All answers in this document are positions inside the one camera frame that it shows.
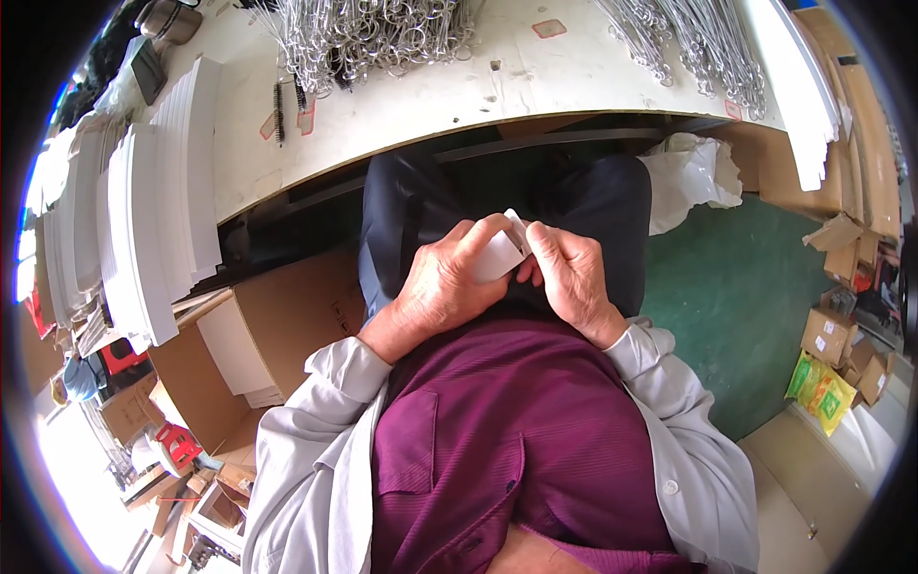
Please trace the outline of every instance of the light gray jacket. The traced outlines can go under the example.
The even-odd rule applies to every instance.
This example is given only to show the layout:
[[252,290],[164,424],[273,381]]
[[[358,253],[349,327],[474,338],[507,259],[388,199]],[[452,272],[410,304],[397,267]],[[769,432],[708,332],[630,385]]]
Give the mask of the light gray jacket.
[[[714,398],[672,355],[675,344],[638,318],[605,354],[647,424],[656,499],[678,553],[714,573],[755,571],[752,468],[708,421]],[[311,376],[287,404],[262,417],[244,572],[369,573],[370,455],[391,368],[355,337],[330,344],[306,361]]]

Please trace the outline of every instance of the white card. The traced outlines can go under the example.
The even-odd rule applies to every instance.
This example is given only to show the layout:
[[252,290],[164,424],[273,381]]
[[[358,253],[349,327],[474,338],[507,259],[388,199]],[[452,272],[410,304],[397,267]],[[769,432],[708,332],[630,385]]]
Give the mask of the white card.
[[478,257],[472,270],[477,285],[500,279],[532,253],[526,241],[526,226],[520,216],[513,209],[508,209],[504,215],[513,223],[513,228],[507,232],[499,231]]

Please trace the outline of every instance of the man's left hand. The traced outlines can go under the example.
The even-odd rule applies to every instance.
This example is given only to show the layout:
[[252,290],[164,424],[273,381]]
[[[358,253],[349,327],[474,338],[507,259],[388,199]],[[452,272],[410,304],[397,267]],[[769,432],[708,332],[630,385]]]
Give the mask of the man's left hand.
[[499,231],[512,227],[501,213],[460,221],[436,243],[422,245],[398,297],[357,336],[390,365],[433,335],[463,325],[507,294],[510,273],[476,285],[472,269]]

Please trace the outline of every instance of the hand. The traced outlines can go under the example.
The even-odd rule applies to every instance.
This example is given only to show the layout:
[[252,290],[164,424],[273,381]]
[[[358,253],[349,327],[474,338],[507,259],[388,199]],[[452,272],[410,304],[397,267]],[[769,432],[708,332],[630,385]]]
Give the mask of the hand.
[[628,321],[609,303],[602,267],[602,248],[589,237],[548,227],[540,221],[526,228],[533,257],[524,261],[517,281],[530,277],[558,317],[570,323],[600,349],[613,346],[628,329]]
[[472,268],[498,231],[512,227],[501,213],[460,221],[436,243],[422,245],[398,297],[357,335],[390,365],[433,335],[463,325],[507,294],[510,274],[476,285]]

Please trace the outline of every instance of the black cloth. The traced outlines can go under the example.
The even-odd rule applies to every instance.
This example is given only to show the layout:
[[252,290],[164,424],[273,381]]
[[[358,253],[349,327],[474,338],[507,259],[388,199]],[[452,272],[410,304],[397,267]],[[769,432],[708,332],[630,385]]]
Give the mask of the black cloth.
[[[644,302],[644,253],[650,227],[650,175],[633,156],[612,155],[581,167],[549,190],[564,206],[538,214],[548,225],[602,246],[606,290],[625,317]],[[360,234],[360,285],[372,318],[405,284],[414,253],[460,220],[474,219],[441,167],[410,147],[370,162]],[[508,299],[548,309],[543,288],[510,282]]]

